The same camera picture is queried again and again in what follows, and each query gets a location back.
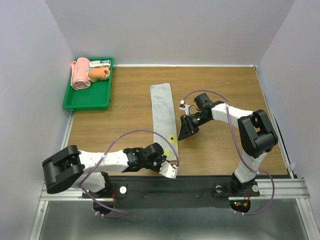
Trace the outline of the yellow green towel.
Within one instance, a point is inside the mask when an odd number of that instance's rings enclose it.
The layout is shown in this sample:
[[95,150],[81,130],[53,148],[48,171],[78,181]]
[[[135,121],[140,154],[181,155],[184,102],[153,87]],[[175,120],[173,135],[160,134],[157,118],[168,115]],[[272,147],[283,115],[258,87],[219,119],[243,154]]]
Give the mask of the yellow green towel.
[[150,87],[153,141],[160,144],[170,162],[175,161],[178,149],[177,124],[171,85],[162,83]]

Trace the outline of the orange polka dot towel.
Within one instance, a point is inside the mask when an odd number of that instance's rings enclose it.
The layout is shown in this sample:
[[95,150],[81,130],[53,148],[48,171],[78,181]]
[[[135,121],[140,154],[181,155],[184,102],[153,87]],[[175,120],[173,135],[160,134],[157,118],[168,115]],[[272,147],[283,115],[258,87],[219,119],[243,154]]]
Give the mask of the orange polka dot towel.
[[97,81],[106,81],[109,79],[110,74],[111,74],[111,71],[107,67],[104,67],[104,68],[90,67],[86,72],[88,80],[92,83]]

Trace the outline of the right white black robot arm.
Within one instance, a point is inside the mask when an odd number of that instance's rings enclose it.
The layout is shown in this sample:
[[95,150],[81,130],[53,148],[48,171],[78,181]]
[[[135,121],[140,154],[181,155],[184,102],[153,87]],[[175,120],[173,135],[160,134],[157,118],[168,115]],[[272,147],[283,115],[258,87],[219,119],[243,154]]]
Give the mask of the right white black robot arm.
[[242,110],[230,106],[226,100],[212,101],[206,93],[194,98],[197,112],[183,99],[179,109],[185,113],[180,117],[181,128],[178,140],[184,140],[199,132],[200,126],[210,121],[221,121],[229,125],[240,163],[231,175],[230,189],[242,195],[253,185],[259,167],[267,154],[278,144],[278,136],[268,117],[262,110]]

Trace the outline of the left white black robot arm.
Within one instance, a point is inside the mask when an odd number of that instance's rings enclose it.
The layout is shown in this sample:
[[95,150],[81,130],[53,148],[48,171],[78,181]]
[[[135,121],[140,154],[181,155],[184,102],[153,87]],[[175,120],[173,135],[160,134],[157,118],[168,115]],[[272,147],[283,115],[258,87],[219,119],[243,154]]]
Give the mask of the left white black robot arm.
[[153,143],[145,148],[135,147],[102,153],[78,150],[70,145],[42,162],[48,194],[58,194],[69,188],[84,187],[91,193],[106,197],[111,193],[108,172],[128,173],[151,170],[174,179],[177,170],[169,163],[163,148]]

